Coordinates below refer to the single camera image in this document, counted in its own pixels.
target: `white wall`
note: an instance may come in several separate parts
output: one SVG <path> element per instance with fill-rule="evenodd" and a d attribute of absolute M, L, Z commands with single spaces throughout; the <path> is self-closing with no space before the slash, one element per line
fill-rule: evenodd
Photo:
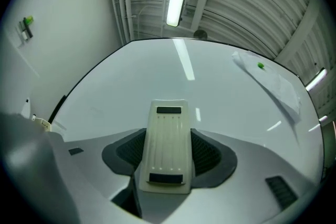
<path fill-rule="evenodd" d="M 34 37 L 20 46 L 15 28 L 29 15 Z M 40 75 L 31 105 L 46 119 L 82 76 L 121 46 L 111 0 L 12 0 L 2 23 Z"/>
<path fill-rule="evenodd" d="M 0 111 L 20 113 L 38 74 L 0 29 Z"/>

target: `ceiling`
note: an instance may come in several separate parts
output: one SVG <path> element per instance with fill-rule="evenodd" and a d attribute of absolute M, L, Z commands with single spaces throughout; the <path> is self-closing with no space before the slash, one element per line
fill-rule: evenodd
<path fill-rule="evenodd" d="M 328 75 L 310 95 L 319 117 L 328 116 L 324 123 L 336 118 L 336 31 L 324 0 L 185 0 L 178 27 L 165 23 L 169 0 L 129 3 L 134 39 L 193 37 L 195 30 L 203 29 L 209 40 L 240 46 L 277 61 L 304 84 L 326 68 Z M 126 42 L 130 27 L 122 24 L 119 0 L 115 6 Z"/>

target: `corrugated metal ceiling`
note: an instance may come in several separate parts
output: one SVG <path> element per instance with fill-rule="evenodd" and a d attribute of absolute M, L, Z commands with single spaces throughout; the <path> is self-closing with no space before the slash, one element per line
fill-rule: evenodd
<path fill-rule="evenodd" d="M 317 19 L 307 36 L 300 41 L 302 44 L 281 61 L 306 84 L 322 67 L 334 73 L 336 64 L 335 24 L 323 0 L 309 5 L 310 1 L 206 0 L 199 29 L 205 30 L 211 40 L 241 46 L 277 60 L 298 26 L 304 24 L 308 8 L 319 5 Z M 194 31 L 191 25 L 197 2 L 185 0 L 180 25 L 171 27 L 165 23 L 169 0 L 166 3 L 164 0 L 131 0 L 135 39 L 192 37 Z M 311 91 L 319 116 L 323 116 L 322 113 L 334 114 L 334 77 L 327 76 L 317 89 Z"/>

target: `vent grille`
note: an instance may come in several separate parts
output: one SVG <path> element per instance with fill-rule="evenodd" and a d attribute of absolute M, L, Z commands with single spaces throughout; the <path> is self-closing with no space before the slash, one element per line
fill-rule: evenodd
<path fill-rule="evenodd" d="M 131 164 L 134 167 L 134 170 L 137 169 L 142 160 L 145 137 L 146 132 L 143 132 L 117 148 L 117 155 Z"/>
<path fill-rule="evenodd" d="M 82 150 L 81 148 L 75 147 L 75 148 L 70 149 L 69 153 L 70 153 L 71 156 L 73 156 L 73 155 L 76 155 L 76 154 L 81 153 L 83 151 L 84 150 Z"/>
<path fill-rule="evenodd" d="M 196 176 L 211 170 L 220 163 L 222 155 L 216 147 L 193 133 L 191 133 L 191 143 Z"/>
<path fill-rule="evenodd" d="M 265 181 L 274 194 L 282 210 L 289 207 L 298 199 L 296 194 L 291 190 L 291 188 L 281 176 L 266 178 Z"/>

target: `beige plastic cover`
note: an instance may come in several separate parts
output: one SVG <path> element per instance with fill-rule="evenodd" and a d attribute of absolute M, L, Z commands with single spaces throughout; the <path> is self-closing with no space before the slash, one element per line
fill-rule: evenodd
<path fill-rule="evenodd" d="M 190 129 L 187 101 L 152 101 L 140 170 L 141 190 L 152 193 L 190 193 Z"/>

